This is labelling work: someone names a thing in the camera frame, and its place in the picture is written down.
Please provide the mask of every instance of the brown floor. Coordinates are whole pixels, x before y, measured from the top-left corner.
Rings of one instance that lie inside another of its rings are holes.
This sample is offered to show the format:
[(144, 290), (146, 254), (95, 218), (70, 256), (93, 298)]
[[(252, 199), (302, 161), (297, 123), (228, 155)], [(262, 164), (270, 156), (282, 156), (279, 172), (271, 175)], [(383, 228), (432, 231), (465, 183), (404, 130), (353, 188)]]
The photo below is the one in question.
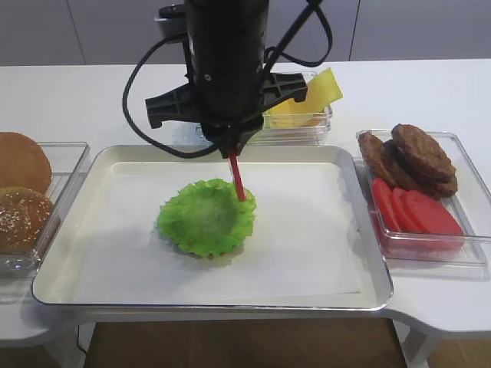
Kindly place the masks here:
[[(2, 368), (55, 368), (40, 347), (0, 349)], [(388, 320), (98, 324), (86, 368), (399, 368)], [(445, 342), (431, 368), (491, 367), (491, 341)]]

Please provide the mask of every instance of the tomato slice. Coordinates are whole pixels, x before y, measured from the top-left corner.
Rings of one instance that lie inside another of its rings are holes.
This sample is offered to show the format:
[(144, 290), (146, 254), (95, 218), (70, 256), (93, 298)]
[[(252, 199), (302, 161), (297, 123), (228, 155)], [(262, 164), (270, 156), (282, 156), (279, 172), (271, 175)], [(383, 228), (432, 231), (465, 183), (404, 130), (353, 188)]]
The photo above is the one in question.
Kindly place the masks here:
[(427, 234), (463, 235), (453, 216), (433, 198), (416, 190), (403, 197), (404, 209), (411, 220)]
[(375, 204), (382, 212), (385, 225), (387, 225), (387, 228), (392, 232), (402, 232), (402, 227), (392, 208), (392, 191), (390, 190), (390, 187), (380, 178), (374, 180), (373, 187)]
[(396, 214), (396, 218), (406, 232), (424, 232), (423, 229), (409, 217), (404, 209), (402, 198), (406, 195), (406, 191), (401, 188), (394, 188), (392, 191), (392, 208)]

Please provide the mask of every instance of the lettuce leaf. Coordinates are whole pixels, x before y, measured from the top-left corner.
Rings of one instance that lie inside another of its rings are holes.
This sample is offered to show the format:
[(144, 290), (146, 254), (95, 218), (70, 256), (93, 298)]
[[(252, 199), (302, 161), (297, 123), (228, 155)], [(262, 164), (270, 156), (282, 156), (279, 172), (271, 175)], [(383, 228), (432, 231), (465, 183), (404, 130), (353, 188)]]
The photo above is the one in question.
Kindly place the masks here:
[(239, 202), (233, 183), (200, 180), (160, 207), (157, 228), (184, 252), (202, 257), (230, 253), (252, 235), (255, 197)]

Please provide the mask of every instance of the cabinet door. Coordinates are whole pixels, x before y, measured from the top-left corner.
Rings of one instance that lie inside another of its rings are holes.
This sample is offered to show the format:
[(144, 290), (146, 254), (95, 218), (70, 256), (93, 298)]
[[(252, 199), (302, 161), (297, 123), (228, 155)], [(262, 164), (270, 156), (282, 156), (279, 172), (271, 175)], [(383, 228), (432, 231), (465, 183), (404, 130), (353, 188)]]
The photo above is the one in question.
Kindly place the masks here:
[(83, 63), (65, 0), (0, 1), (0, 65)]
[[(173, 0), (68, 0), (84, 56), (88, 64), (135, 64), (161, 39), (153, 19)], [(270, 0), (267, 45), (276, 44), (305, 7), (305, 1)], [(334, 32), (329, 60), (347, 60), (351, 47), (358, 0), (324, 2), (323, 9)], [(312, 15), (288, 48), (298, 58), (319, 59), (327, 48), (324, 32)], [(149, 61), (182, 64), (179, 44), (166, 45)]]
[(489, 0), (361, 0), (351, 60), (491, 58)]

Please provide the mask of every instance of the white table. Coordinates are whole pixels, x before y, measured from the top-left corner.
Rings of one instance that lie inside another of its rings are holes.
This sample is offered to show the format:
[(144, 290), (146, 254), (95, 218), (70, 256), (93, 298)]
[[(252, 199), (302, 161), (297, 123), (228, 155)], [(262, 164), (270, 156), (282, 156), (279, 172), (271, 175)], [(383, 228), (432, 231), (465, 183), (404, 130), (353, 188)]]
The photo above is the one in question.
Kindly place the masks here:
[[(491, 123), (491, 60), (376, 61), (329, 63), (344, 99), (333, 105), (326, 144), (352, 147), (357, 131), (413, 123), (425, 130), (451, 131), (461, 139), (491, 187), (487, 153)], [(86, 141), (94, 157), (116, 144), (141, 143), (126, 125), (121, 93), (131, 66), (0, 67), (0, 130), (25, 133), (37, 141)], [(277, 71), (300, 71), (281, 64)], [(147, 133), (165, 143), (189, 143), (186, 126), (150, 132), (144, 99), (185, 82), (183, 65), (145, 67), (130, 95), (130, 109)], [(491, 250), (485, 250), (491, 258)], [(393, 276), (394, 297), (377, 316), (397, 325), (411, 366), (424, 366), (438, 339), (491, 337), (491, 281)], [(46, 343), (77, 324), (99, 320), (181, 320), (271, 317), (216, 314), (56, 313), (34, 303), (0, 305), (0, 345)]]

